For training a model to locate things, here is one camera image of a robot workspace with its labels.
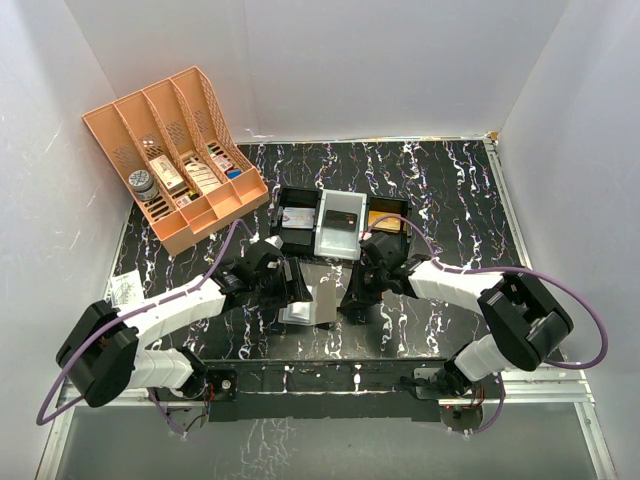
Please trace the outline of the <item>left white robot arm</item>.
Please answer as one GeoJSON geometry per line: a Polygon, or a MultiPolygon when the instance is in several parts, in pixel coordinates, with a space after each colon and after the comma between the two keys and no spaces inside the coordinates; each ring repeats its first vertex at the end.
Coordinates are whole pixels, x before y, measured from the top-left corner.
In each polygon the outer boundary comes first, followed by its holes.
{"type": "Polygon", "coordinates": [[[285,257],[278,238],[271,237],[137,305],[92,303],[59,349],[56,362],[93,408],[137,388],[170,389],[194,399],[206,389],[207,367],[186,347],[156,350],[152,343],[247,303],[275,310],[312,299],[298,259],[285,257]]]}

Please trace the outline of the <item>grey leather card holder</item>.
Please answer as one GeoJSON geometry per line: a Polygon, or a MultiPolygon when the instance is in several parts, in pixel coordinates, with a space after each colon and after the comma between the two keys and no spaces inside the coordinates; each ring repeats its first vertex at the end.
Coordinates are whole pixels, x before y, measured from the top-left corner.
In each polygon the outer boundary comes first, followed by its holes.
{"type": "Polygon", "coordinates": [[[334,283],[325,282],[307,287],[312,295],[311,302],[295,302],[279,311],[278,321],[282,324],[314,326],[329,324],[337,318],[337,292],[334,283]]]}

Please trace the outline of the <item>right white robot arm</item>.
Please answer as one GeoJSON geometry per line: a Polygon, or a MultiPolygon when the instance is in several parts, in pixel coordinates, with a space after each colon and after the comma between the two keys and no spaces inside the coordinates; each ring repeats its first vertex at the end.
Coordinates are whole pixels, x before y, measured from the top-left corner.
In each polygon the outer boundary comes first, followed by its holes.
{"type": "Polygon", "coordinates": [[[339,309],[364,310],[380,303],[386,291],[454,304],[481,315],[489,330],[428,377],[402,377],[402,389],[413,396],[431,391],[466,397],[495,373],[534,371],[574,328],[566,310],[531,274],[456,273],[428,255],[408,255],[389,235],[377,232],[361,243],[361,258],[339,309]]]}

